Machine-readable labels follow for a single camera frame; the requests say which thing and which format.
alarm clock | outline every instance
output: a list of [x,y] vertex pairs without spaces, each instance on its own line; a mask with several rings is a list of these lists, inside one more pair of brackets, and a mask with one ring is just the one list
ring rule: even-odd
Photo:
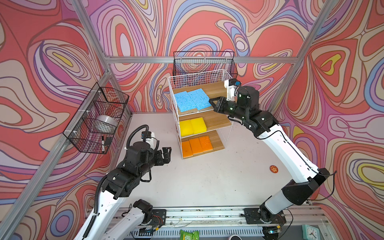
[[320,231],[318,228],[309,225],[302,225],[301,227],[303,228],[303,239],[320,240]]

colorful psychedelic backdrop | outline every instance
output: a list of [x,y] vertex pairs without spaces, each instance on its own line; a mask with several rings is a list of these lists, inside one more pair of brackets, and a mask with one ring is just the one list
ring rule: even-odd
[[[0,220],[102,74],[68,2],[0,1]],[[73,237],[111,158],[68,147],[13,239]]]
[[[340,1],[275,114],[311,161],[337,170],[320,203],[343,240],[384,239],[383,39],[383,1]],[[332,189],[330,177],[318,199]]]
[[[84,1],[109,56],[173,56],[174,51],[233,50],[236,56],[296,56],[321,0]],[[243,84],[257,86],[266,107],[285,64],[238,64]],[[170,111],[172,64],[111,65],[132,111]]]

sponge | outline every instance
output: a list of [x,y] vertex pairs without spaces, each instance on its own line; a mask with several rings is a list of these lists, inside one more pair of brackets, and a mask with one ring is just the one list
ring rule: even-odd
[[205,125],[203,118],[195,118],[191,119],[190,121],[193,128],[193,134],[199,134],[207,131],[207,126]]
[[180,135],[182,137],[194,134],[193,125],[190,119],[180,121]]
[[201,148],[203,149],[204,152],[213,150],[214,148],[212,147],[211,141],[209,139],[209,136],[202,136],[199,137]]
[[192,98],[189,96],[189,94],[186,91],[176,93],[175,99],[176,99],[177,106],[180,109],[180,112],[185,112],[185,111],[196,108],[195,103],[192,101]]
[[198,137],[190,139],[189,144],[191,145],[193,154],[198,154],[203,152],[203,149],[201,148],[200,140]]
[[188,95],[195,103],[197,110],[211,107],[211,104],[209,103],[209,97],[205,94],[203,89],[199,88],[197,90],[188,92]]
[[183,150],[183,157],[192,157],[192,149],[189,141],[181,142],[181,149]]

red sticker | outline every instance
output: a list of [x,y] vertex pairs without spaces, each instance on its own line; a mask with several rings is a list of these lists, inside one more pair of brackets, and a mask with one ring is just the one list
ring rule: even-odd
[[273,173],[277,173],[279,171],[279,169],[275,165],[271,165],[269,167],[269,170],[271,170],[271,172],[273,172]]

wire basket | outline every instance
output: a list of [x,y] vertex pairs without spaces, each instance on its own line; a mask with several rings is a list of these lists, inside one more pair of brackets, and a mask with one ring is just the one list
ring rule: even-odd
[[173,52],[173,76],[224,69],[237,78],[233,51],[175,51]]
[[[127,106],[129,96],[114,88],[99,87],[79,122],[64,135],[79,152],[106,154]],[[109,122],[98,119],[109,117]]]

